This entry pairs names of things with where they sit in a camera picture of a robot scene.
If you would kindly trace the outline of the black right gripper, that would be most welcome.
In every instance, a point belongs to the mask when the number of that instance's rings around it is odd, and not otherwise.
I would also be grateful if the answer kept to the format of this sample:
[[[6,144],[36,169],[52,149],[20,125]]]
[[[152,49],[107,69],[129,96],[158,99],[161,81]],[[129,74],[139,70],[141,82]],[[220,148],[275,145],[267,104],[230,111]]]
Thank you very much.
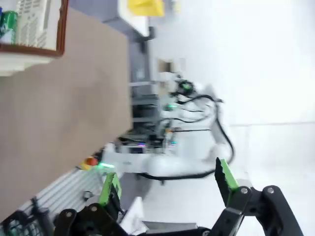
[[[182,77],[178,77],[175,80],[176,89],[173,92],[173,95],[192,95],[195,93],[195,86],[193,82],[183,79]]]

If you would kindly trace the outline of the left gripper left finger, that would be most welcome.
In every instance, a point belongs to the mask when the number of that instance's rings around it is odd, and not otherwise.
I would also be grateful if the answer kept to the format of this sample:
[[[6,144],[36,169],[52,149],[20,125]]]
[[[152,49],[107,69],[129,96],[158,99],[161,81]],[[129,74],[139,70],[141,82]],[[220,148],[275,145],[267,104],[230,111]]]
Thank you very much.
[[[81,211],[72,208],[60,212],[55,223],[55,236],[122,236],[118,218],[122,189],[115,172],[108,173],[98,200]]]

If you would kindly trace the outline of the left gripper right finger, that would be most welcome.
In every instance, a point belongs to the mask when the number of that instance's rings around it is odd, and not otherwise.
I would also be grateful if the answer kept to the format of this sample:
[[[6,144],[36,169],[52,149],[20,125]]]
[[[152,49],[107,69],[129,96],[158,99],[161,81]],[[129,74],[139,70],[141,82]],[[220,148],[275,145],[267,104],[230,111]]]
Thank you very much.
[[[227,162],[216,159],[215,179],[225,209],[211,229],[213,236],[235,236],[246,216],[255,217],[266,236],[302,236],[303,232],[281,189],[275,185],[262,191],[241,186]]]

